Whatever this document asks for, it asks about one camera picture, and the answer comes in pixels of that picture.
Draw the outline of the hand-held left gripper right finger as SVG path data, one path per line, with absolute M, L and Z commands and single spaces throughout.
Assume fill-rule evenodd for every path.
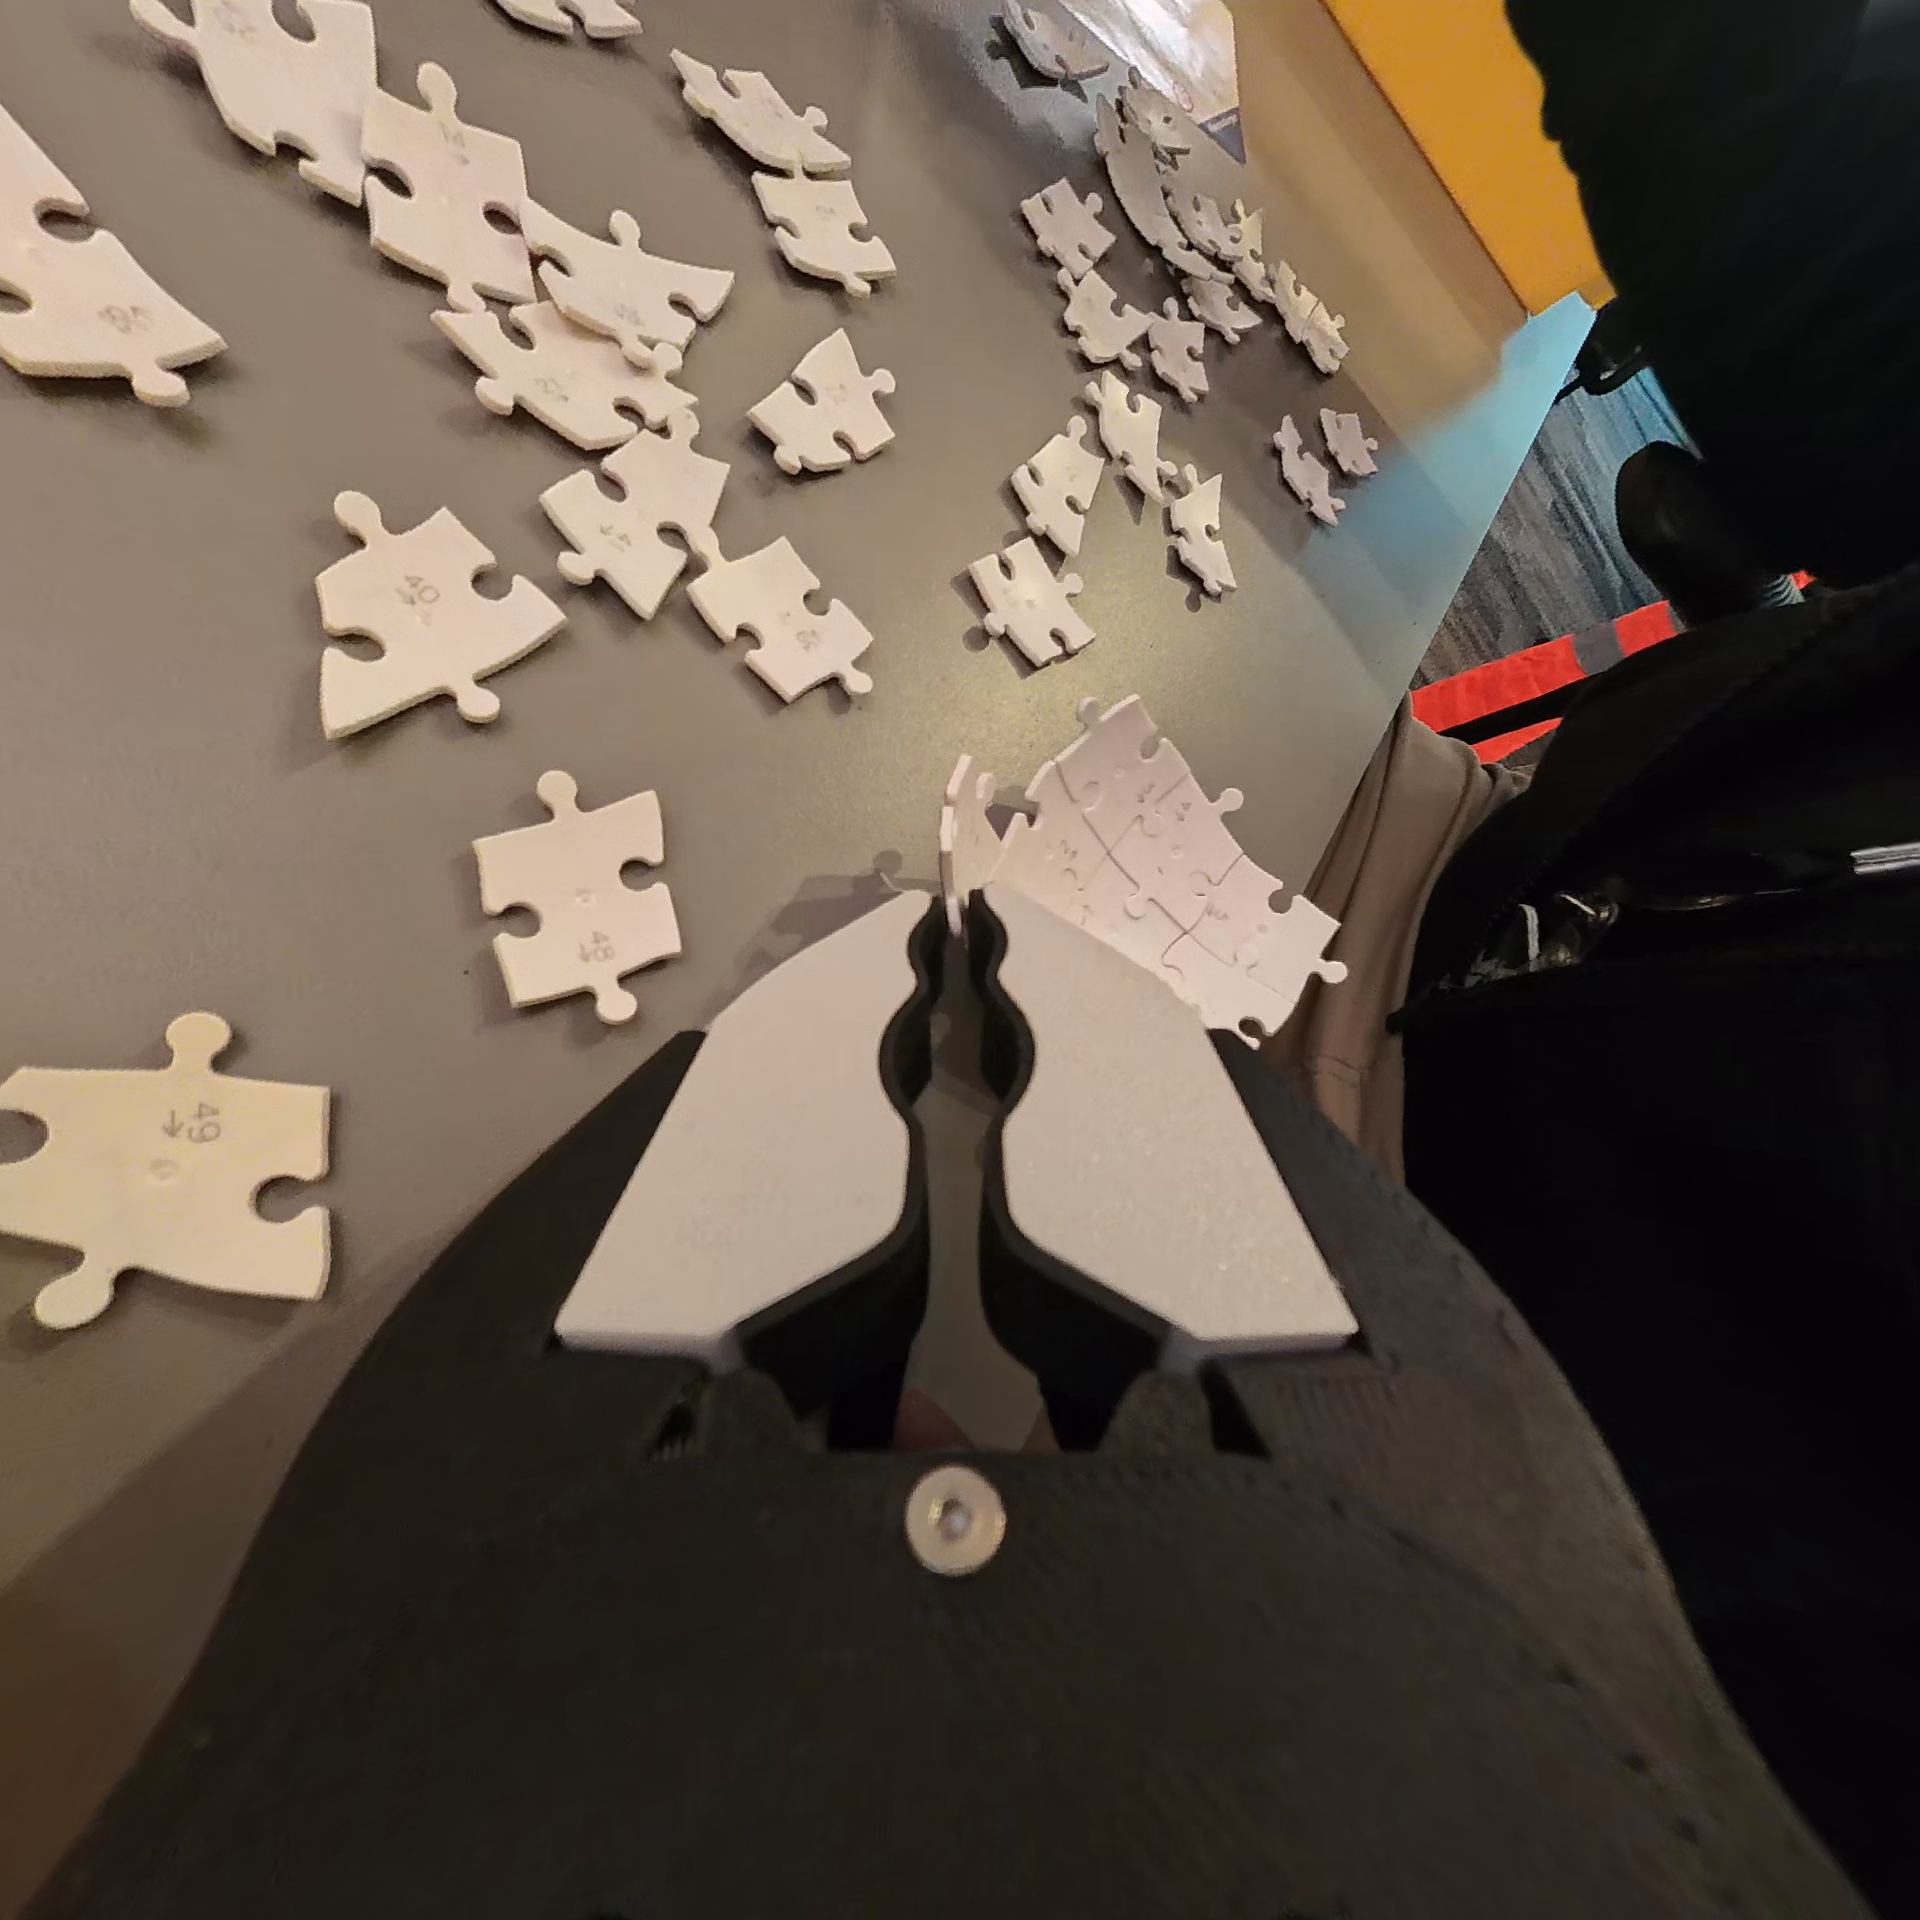
M 1091 1453 L 1147 1376 L 1326 1356 L 1359 1337 L 1241 1077 L 1139 962 L 1011 885 L 975 894 L 983 1157 L 978 1293 L 1047 1426 Z

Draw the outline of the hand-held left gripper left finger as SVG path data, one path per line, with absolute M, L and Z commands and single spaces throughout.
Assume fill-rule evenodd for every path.
M 744 1386 L 826 1449 L 894 1449 L 933 1286 L 948 919 L 907 888 L 744 989 L 688 1054 L 554 1320 L 569 1386 L 659 1430 Z

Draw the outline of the white puzzle pieces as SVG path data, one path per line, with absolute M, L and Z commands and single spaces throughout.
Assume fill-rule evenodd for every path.
M 1061 385 L 977 126 L 889 43 L 810 30 L 905 276 L 855 314 L 773 261 L 649 48 L 567 60 L 470 5 L 5 13 L 5 105 L 227 338 L 5 398 L 5 1251 L 75 1346 L 135 1309 L 284 1325 L 341 1209 L 453 1194 L 561 1113 L 543 1044 L 685 1014 L 734 938 L 902 849 L 958 748 L 1018 764 L 1139 684 L 1255 768 L 1285 644 L 1188 606 L 1101 508 L 1093 653 L 973 653 L 964 549 Z

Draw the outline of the joined puzzle ball section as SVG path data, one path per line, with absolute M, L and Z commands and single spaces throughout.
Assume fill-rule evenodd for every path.
M 1139 696 L 1076 711 L 1081 735 L 1042 763 L 1028 811 L 997 828 L 999 780 L 963 755 L 947 783 L 938 868 L 947 923 L 1000 882 L 1116 949 L 1172 989 L 1207 1029 L 1258 1047 L 1308 986 L 1339 986 L 1339 923 L 1252 860 L 1229 816 L 1242 794 L 1207 794 Z

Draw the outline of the small joined puzzle strip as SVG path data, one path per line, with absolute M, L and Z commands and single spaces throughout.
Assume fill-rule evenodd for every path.
M 1242 232 L 1208 192 L 1197 138 L 1178 105 L 1139 77 L 1096 105 L 1096 152 L 1147 247 L 1178 276 L 1229 283 L 1244 256 Z

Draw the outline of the orange fabric item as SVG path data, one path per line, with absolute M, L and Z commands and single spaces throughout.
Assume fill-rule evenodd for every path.
M 1389 748 L 1410 724 L 1467 746 L 1482 764 L 1496 764 L 1546 741 L 1574 708 L 1594 704 L 1599 699 L 1590 691 L 1604 676 L 1669 644 L 1687 650 L 1689 676 L 1707 682 L 1712 672 L 1725 682 L 1725 692 L 1747 691 L 1764 684 L 1801 637 L 1774 633 L 1772 624 L 1783 619 L 1797 622 L 1801 614 L 1774 611 L 1761 616 L 1762 629 L 1757 633 L 1734 622 L 1727 633 L 1712 629 L 1700 638 L 1687 626 L 1677 602 L 1651 602 L 1592 629 L 1540 641 L 1500 660 L 1416 687 L 1378 745 Z

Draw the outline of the yellow plastic bin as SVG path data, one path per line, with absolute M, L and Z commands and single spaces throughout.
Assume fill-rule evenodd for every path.
M 1331 2 L 1329 13 L 1530 316 L 1615 286 L 1545 130 L 1545 89 L 1503 2 Z

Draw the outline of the printed instruction sheet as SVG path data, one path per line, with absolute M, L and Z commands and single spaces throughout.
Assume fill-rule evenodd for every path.
M 1230 2 L 1058 2 L 1127 66 L 1161 89 L 1222 152 L 1247 163 Z

